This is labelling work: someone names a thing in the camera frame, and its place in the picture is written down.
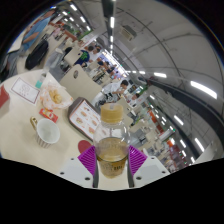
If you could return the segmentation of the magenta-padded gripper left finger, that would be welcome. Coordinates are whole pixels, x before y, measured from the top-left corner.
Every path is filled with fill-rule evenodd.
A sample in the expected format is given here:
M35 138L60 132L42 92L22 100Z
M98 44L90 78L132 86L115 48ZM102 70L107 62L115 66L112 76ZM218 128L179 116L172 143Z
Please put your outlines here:
M84 188L97 188L99 172L95 147L91 146L78 157L70 158L58 176Z

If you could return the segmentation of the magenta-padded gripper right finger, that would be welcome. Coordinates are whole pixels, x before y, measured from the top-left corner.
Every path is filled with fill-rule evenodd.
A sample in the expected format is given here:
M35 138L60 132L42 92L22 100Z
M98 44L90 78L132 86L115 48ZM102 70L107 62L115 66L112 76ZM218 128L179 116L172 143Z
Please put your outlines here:
M127 178L130 188L143 187L169 174L157 157L147 156L133 146L129 147Z

